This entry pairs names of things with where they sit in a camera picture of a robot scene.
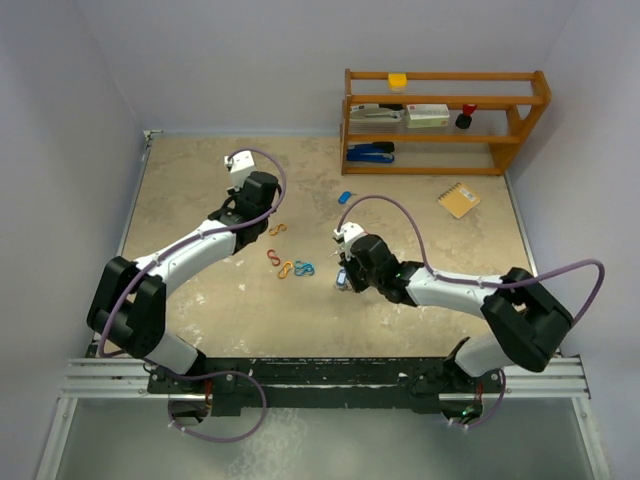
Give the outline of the red S carabiner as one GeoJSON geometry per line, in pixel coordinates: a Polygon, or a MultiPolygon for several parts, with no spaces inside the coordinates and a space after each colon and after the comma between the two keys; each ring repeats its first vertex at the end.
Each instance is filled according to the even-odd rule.
{"type": "Polygon", "coordinates": [[[281,259],[279,258],[279,256],[277,255],[274,249],[269,249],[266,252],[266,255],[273,266],[279,266],[281,264],[281,259]]]}

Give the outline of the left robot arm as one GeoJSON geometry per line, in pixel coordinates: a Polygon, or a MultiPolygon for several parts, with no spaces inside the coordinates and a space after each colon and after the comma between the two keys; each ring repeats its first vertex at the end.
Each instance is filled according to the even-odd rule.
{"type": "Polygon", "coordinates": [[[205,268],[255,242],[267,230],[272,203],[282,194],[276,176],[254,171],[182,239],[134,261],[111,259],[89,308],[89,328],[125,354],[170,370],[171,381],[182,391],[201,388],[204,354],[170,332],[167,299],[205,268]]]}

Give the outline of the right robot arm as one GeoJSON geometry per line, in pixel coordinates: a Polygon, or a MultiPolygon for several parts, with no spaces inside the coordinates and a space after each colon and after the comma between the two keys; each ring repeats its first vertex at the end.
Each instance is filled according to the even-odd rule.
{"type": "Polygon", "coordinates": [[[391,303],[446,308],[487,322],[489,333],[461,341],[449,355],[444,376],[456,391],[510,365],[542,372],[572,327],[571,314],[544,286],[519,284],[533,278],[524,269],[514,267],[488,281],[448,273],[448,282],[422,262],[399,261],[380,236],[358,226],[347,225],[333,238],[355,292],[374,288],[391,303]]]}

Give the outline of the blue key tag with keys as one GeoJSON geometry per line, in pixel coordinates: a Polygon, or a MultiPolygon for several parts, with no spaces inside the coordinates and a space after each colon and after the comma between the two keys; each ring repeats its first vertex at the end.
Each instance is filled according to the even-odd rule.
{"type": "Polygon", "coordinates": [[[344,291],[349,288],[348,278],[344,268],[341,268],[338,271],[334,286],[340,291],[344,291]]]}

